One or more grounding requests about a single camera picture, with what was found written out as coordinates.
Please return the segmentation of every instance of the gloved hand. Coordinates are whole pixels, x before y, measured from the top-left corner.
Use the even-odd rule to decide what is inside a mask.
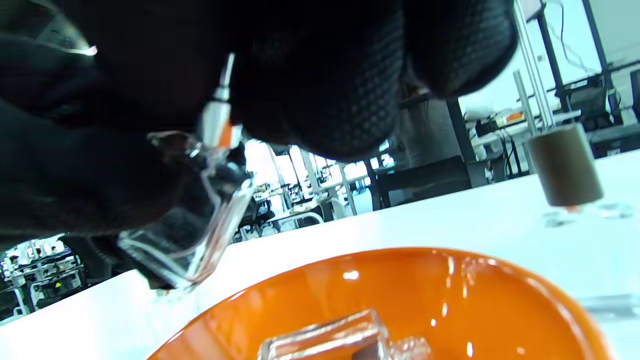
[[[5,245],[117,233],[166,213],[188,175],[145,135],[192,131],[231,51],[233,121],[355,161],[395,126],[400,81],[457,97],[517,48],[511,0],[53,3],[98,53],[0,38]]]

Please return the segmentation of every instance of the perfume bottle cap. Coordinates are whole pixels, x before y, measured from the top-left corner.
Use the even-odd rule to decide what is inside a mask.
[[[580,124],[557,127],[529,140],[533,166],[551,206],[578,206],[604,196],[591,147]]]

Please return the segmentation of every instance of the cable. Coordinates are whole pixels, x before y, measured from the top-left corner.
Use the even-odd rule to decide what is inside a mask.
[[[563,54],[564,54],[564,58],[566,60],[566,62],[573,66],[576,67],[580,70],[583,70],[585,72],[585,74],[589,75],[589,73],[598,73],[599,71],[596,69],[591,69],[589,67],[586,67],[584,62],[582,61],[582,57],[580,56],[580,54],[576,51],[574,51],[570,46],[566,45],[564,42],[564,3],[562,2],[562,0],[547,0],[548,3],[554,3],[558,6],[560,6],[561,9],[561,27],[560,27],[560,36],[558,36],[558,34],[556,33],[556,30],[554,29],[553,26],[548,25],[549,30],[551,30],[551,34],[553,34],[553,36],[558,39],[560,41],[560,44],[562,45],[562,50],[563,50]],[[569,59],[569,56],[567,54],[567,50],[569,50],[569,52],[571,52],[573,55],[575,55],[576,57],[578,57],[578,62],[575,62],[571,59]]]
[[[511,151],[509,152],[509,154],[507,155],[506,159],[504,160],[504,179],[508,180],[509,177],[513,177],[513,169],[510,167],[511,164],[511,156],[513,155],[513,151],[515,150],[516,146],[515,146],[515,142],[513,141],[513,138],[511,137],[511,135],[509,135],[509,133],[507,133],[504,129],[500,129],[499,131],[500,135],[501,135],[501,140],[502,140],[502,146],[504,148],[504,150],[507,150],[507,143],[504,139],[504,135],[509,137],[509,140],[511,142]]]

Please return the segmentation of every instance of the orange plate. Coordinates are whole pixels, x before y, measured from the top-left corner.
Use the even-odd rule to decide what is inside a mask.
[[[416,248],[265,280],[207,310],[150,359],[255,360],[268,338],[365,309],[377,310],[393,340],[425,337],[434,360],[613,358],[589,316],[540,276],[479,254]]]

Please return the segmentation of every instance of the white table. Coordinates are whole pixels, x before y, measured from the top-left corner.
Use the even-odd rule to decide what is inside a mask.
[[[638,163],[640,152],[597,161],[608,198],[640,204]],[[211,278],[182,302],[154,303],[146,281],[128,272],[0,327],[0,349],[12,359],[24,357],[33,339],[40,349],[56,348],[64,339],[74,344],[65,348],[66,359],[146,359],[190,319],[247,286],[313,261],[388,247],[491,254],[540,273],[578,298],[637,290],[637,279],[614,266],[640,253],[634,229],[586,227],[580,238],[562,231],[541,236],[532,219],[549,210],[537,177],[529,176],[234,244]],[[567,253],[575,257],[560,258]],[[613,270],[603,272],[589,259]],[[605,323],[602,329],[621,360],[640,359],[640,321]]]

